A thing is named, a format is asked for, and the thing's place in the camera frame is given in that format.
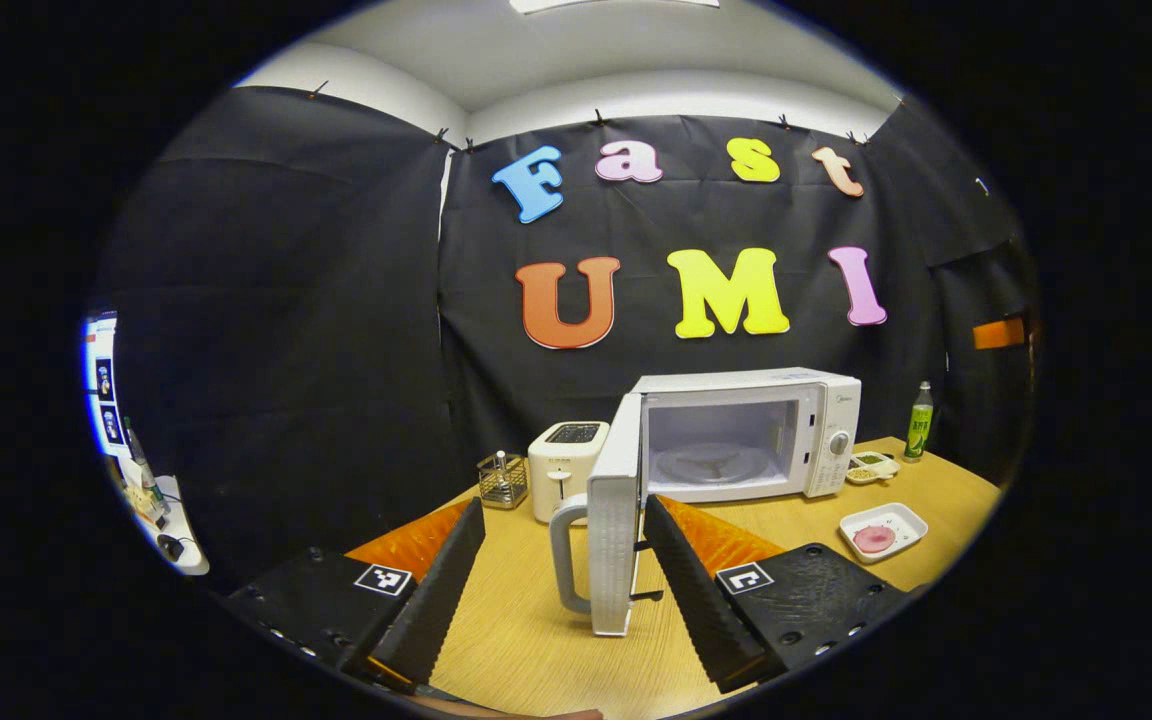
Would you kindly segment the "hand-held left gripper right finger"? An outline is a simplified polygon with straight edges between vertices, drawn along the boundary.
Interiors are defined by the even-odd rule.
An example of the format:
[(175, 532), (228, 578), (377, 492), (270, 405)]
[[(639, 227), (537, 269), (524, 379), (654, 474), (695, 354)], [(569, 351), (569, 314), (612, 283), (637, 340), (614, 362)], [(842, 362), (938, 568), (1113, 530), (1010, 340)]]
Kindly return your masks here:
[(723, 694), (804, 673), (911, 602), (826, 544), (785, 550), (672, 498), (647, 498), (644, 533)]

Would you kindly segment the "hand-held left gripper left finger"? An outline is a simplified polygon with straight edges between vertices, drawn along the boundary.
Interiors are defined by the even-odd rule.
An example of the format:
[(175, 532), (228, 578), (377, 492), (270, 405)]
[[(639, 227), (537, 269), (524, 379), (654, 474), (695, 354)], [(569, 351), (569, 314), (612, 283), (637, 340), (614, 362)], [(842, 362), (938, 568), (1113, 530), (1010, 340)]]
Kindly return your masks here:
[(329, 670), (410, 694), (433, 674), (485, 535), (471, 498), (346, 555), (308, 548), (221, 602)]

